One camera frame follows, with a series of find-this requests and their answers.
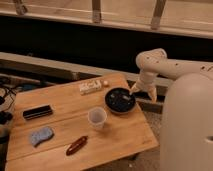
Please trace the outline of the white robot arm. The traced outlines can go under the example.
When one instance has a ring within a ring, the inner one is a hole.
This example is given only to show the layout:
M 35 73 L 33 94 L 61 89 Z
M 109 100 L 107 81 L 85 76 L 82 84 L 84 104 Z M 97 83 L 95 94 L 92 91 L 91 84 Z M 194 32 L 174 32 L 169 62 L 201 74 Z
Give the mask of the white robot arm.
M 160 171 L 213 171 L 213 62 L 169 59 L 164 49 L 136 57 L 132 92 L 155 101 L 155 79 L 173 81 L 166 92 L 160 133 Z

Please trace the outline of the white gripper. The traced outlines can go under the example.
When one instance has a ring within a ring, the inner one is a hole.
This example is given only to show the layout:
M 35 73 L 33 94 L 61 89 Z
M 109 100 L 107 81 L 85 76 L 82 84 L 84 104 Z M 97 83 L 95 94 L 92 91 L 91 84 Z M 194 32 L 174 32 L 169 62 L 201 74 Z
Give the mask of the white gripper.
M 143 91 L 148 91 L 148 95 L 152 102 L 157 101 L 157 92 L 156 92 L 156 85 L 154 80 L 156 79 L 157 74 L 152 72 L 144 72 L 141 71 L 138 80 L 138 86 Z M 133 93 L 139 92 L 139 89 L 136 83 L 130 89 L 130 95 Z

